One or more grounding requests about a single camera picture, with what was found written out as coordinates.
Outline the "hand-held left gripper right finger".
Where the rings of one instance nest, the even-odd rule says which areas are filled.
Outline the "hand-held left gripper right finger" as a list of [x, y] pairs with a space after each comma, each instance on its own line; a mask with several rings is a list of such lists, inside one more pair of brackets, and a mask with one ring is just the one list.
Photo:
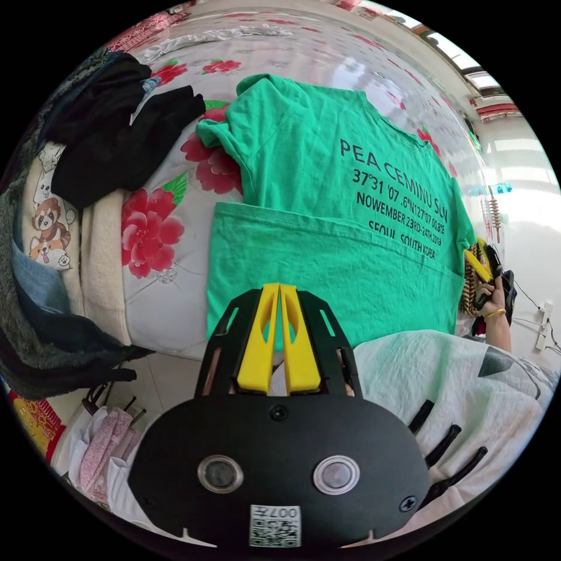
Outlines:
[[289, 393], [316, 392], [320, 387], [320, 373], [297, 289], [281, 284], [279, 295], [286, 390]]

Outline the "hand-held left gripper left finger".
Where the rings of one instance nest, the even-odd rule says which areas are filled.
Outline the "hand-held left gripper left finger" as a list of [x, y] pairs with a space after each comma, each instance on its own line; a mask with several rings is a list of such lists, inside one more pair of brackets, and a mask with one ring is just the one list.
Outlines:
[[268, 283], [261, 289], [237, 375], [238, 388], [244, 392], [269, 392], [275, 353], [279, 291], [279, 283]]

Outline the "person's right hand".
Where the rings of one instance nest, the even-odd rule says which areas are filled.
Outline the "person's right hand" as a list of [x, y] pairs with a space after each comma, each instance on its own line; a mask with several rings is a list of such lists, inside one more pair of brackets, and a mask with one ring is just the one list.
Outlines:
[[476, 290], [476, 300], [483, 300], [483, 305], [479, 310], [482, 317], [487, 317], [493, 313], [505, 313], [505, 294], [502, 285], [492, 285], [481, 283]]

